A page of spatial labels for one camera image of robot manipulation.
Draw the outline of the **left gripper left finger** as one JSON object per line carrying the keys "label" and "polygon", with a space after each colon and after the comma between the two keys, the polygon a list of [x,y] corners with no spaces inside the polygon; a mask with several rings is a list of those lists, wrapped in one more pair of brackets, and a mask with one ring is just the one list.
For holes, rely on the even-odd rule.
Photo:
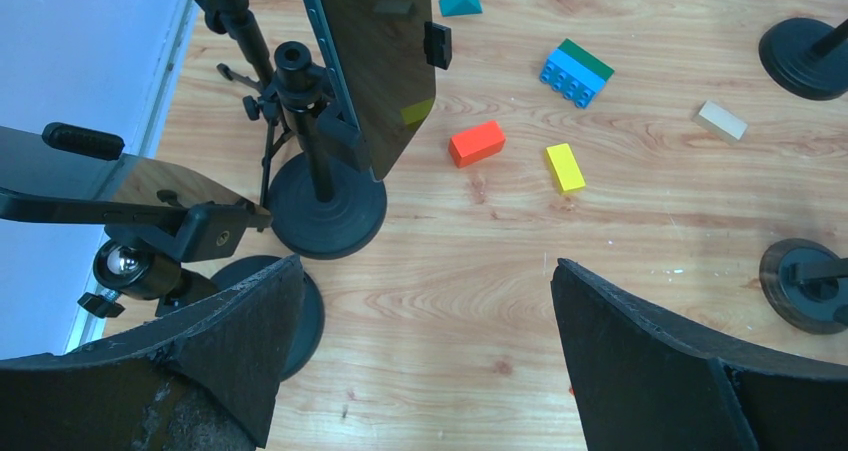
{"label": "left gripper left finger", "polygon": [[63,354],[1,364],[5,450],[266,445],[304,301],[298,256]]}

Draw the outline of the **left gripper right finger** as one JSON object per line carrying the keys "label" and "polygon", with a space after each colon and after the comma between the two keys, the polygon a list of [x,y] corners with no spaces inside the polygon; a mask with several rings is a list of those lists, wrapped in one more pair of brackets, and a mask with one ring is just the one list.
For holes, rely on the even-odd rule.
{"label": "left gripper right finger", "polygon": [[756,345],[570,259],[551,295],[591,450],[843,450],[847,369]]}

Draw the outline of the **black stand of left phone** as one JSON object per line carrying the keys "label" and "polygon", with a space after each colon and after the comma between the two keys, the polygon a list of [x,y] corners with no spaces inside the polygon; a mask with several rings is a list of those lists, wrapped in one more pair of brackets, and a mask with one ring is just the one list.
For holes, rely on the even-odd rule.
{"label": "black stand of left phone", "polygon": [[[451,28],[426,23],[425,53],[436,71],[448,69]],[[365,140],[344,118],[328,69],[317,65],[297,41],[279,45],[274,59],[273,90],[302,151],[270,185],[272,229],[302,256],[348,256],[367,245],[383,224],[385,178],[374,180]]]}

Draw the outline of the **black phone at left edge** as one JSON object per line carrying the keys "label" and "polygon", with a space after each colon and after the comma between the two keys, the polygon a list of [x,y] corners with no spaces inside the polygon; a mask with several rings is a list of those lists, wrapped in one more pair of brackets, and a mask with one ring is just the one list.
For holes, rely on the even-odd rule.
{"label": "black phone at left edge", "polygon": [[248,226],[271,214],[235,191],[181,165],[121,153],[116,136],[52,123],[59,141],[1,130],[1,216],[59,224],[144,224],[177,228],[196,205],[240,206]]}

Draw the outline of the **black round pole stand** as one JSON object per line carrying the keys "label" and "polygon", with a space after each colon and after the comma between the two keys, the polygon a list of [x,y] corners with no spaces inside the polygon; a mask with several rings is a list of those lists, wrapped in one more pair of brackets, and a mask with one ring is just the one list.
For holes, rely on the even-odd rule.
{"label": "black round pole stand", "polygon": [[760,62],[783,89],[828,101],[847,92],[847,23],[794,17],[768,29],[758,44]]}

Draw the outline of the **black microphone tripod stand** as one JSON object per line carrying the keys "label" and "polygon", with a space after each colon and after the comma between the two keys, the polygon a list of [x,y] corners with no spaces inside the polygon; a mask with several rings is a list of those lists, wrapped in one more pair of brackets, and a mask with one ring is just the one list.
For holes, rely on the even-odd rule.
{"label": "black microphone tripod stand", "polygon": [[267,123],[265,150],[261,160],[262,179],[260,205],[267,208],[270,203],[269,187],[271,162],[279,149],[290,139],[293,132],[286,124],[279,98],[271,89],[275,71],[270,62],[270,53],[255,15],[249,9],[249,0],[193,0],[204,13],[207,28],[219,35],[233,39],[246,61],[253,67],[257,79],[238,74],[227,65],[217,65],[218,72],[229,81],[236,81],[256,90],[258,97],[243,99],[245,112],[252,121],[264,119]]}

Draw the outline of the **black phone near microphone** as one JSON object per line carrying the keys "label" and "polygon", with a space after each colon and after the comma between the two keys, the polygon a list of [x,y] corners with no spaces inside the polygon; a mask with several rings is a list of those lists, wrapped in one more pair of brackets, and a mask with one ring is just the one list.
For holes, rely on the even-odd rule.
{"label": "black phone near microphone", "polygon": [[431,0],[303,0],[342,114],[383,180],[430,114],[436,69],[425,53]]}

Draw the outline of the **yellow wooden block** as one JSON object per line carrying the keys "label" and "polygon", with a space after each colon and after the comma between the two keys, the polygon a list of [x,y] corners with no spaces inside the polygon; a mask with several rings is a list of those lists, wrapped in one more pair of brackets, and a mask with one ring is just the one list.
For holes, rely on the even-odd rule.
{"label": "yellow wooden block", "polygon": [[562,143],[547,147],[545,157],[556,189],[561,195],[581,190],[586,186],[585,178],[569,144]]}

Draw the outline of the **beige wooden block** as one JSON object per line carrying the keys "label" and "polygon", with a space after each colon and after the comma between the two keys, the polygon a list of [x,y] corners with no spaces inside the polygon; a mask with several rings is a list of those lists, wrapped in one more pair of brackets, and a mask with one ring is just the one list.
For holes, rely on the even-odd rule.
{"label": "beige wooden block", "polygon": [[728,144],[739,142],[748,124],[713,101],[705,101],[692,121]]}

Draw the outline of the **red wooden block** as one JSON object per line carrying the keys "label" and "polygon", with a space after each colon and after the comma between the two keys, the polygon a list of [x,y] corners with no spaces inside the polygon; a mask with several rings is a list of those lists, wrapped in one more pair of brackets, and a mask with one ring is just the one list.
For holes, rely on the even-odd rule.
{"label": "red wooden block", "polygon": [[506,143],[500,125],[492,120],[450,138],[448,151],[457,168],[463,168],[499,153]]}

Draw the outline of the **blue green lego brick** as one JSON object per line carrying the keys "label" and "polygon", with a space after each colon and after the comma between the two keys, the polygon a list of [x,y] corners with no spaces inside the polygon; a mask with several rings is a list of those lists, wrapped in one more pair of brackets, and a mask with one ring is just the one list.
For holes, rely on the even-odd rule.
{"label": "blue green lego brick", "polygon": [[539,80],[577,108],[587,108],[615,70],[571,39],[565,39],[546,58]]}

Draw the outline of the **teal triangular block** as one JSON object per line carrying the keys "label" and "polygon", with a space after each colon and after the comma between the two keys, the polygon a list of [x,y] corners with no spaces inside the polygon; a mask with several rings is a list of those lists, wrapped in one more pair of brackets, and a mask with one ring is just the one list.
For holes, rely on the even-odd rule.
{"label": "teal triangular block", "polygon": [[444,17],[482,14],[480,0],[439,0],[439,9]]}

